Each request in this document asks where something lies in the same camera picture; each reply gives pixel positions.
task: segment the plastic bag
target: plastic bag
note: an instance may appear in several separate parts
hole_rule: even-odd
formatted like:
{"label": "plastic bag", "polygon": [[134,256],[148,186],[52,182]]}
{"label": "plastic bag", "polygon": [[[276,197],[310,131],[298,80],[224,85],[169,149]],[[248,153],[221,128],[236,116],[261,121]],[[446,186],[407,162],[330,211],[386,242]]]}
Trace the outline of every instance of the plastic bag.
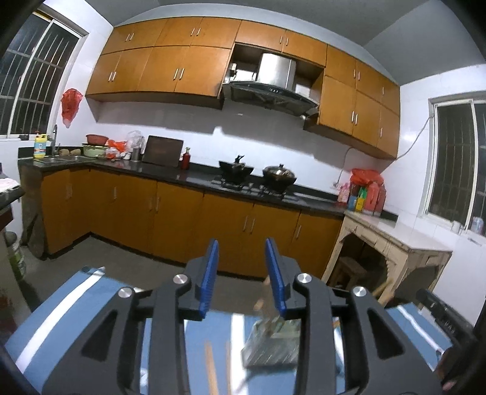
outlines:
{"label": "plastic bag", "polygon": [[383,177],[376,170],[352,169],[351,172],[350,180],[355,185],[367,186],[373,181],[378,185],[383,184]]}
{"label": "plastic bag", "polygon": [[125,150],[133,152],[134,148],[142,148],[145,139],[139,130],[132,130],[126,135]]}
{"label": "plastic bag", "polygon": [[62,123],[69,129],[71,122],[78,113],[79,103],[83,95],[74,88],[65,91],[61,98]]}
{"label": "plastic bag", "polygon": [[108,144],[109,147],[116,148],[119,154],[121,152],[126,151],[125,149],[126,141],[108,140],[106,143]]}

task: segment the wooden table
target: wooden table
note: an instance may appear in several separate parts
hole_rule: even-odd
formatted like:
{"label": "wooden table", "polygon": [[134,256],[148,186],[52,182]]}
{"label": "wooden table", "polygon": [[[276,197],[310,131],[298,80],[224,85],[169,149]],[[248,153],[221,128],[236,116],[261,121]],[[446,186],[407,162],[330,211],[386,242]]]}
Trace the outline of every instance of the wooden table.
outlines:
{"label": "wooden table", "polygon": [[429,286],[429,289],[433,290],[452,255],[450,248],[402,223],[346,211],[322,281],[327,283],[329,280],[343,247],[343,241],[351,233],[380,252],[386,259],[387,279],[391,281],[379,301],[394,293],[400,283],[418,268],[436,267],[435,278]]}

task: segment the floor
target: floor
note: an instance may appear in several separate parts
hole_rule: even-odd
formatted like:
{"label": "floor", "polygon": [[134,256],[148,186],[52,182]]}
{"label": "floor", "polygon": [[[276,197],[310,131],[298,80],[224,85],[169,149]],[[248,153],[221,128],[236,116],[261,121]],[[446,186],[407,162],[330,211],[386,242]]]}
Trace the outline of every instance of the floor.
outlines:
{"label": "floor", "polygon": [[[106,275],[142,289],[153,289],[183,271],[182,267],[140,256],[94,237],[88,237],[55,259],[40,260],[23,247],[27,274],[22,287],[30,305],[46,300],[84,266],[104,266]],[[262,283],[218,275],[211,309],[252,314]]]}

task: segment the blue gripper pad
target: blue gripper pad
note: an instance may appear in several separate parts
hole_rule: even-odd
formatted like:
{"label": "blue gripper pad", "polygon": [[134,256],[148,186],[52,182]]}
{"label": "blue gripper pad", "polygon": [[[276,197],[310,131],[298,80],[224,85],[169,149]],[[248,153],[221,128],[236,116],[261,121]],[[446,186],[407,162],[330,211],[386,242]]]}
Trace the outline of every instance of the blue gripper pad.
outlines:
{"label": "blue gripper pad", "polygon": [[265,263],[267,265],[268,275],[270,277],[270,284],[272,286],[272,292],[275,301],[275,308],[278,310],[281,316],[285,316],[287,312],[287,305],[285,303],[285,285],[283,282],[280,268],[278,267],[278,260],[280,254],[270,241],[265,241]]}
{"label": "blue gripper pad", "polygon": [[205,258],[206,257],[206,270],[201,282],[199,299],[199,314],[201,315],[201,318],[205,318],[206,313],[209,310],[209,304],[214,290],[214,282],[216,281],[216,270],[218,268],[219,260],[218,240],[214,240],[209,245]]}

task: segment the countertop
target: countertop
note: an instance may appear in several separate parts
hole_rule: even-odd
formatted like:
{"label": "countertop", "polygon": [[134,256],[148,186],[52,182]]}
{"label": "countertop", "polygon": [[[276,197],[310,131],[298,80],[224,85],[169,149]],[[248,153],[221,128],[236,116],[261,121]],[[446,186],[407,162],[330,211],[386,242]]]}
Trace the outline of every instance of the countertop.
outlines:
{"label": "countertop", "polygon": [[401,222],[393,222],[388,219],[354,213],[347,210],[345,211],[345,215],[375,231],[405,251],[428,250],[452,252],[449,247],[446,247],[439,241]]}
{"label": "countertop", "polygon": [[[294,197],[292,199],[280,199],[269,195],[262,195],[257,193],[248,193],[245,191],[233,191],[221,187],[218,184],[212,183],[215,176],[219,172],[207,172],[198,170],[198,166],[193,166],[194,169],[181,170],[175,167],[159,166],[150,163],[132,162],[132,161],[107,161],[107,160],[93,160],[89,162],[63,162],[63,163],[49,163],[44,164],[36,162],[31,158],[19,159],[19,167],[31,166],[39,169],[41,172],[59,171],[70,169],[74,167],[88,167],[103,170],[110,170],[119,173],[137,175],[143,178],[163,181],[171,184],[179,184],[187,187],[197,188],[208,192],[216,192],[229,197],[242,198],[251,201],[271,204],[277,207],[285,207],[294,210],[303,210],[309,213],[316,214],[331,214],[339,217],[344,217],[345,206],[339,205],[327,194],[322,191],[317,191],[311,188],[305,188],[298,185],[292,186]],[[251,176],[252,181],[261,180],[260,177]]]}
{"label": "countertop", "polygon": [[[7,175],[0,173],[0,179],[8,178]],[[0,193],[0,210],[3,210],[10,203],[16,201],[24,195],[24,190],[21,187],[9,189]]]}

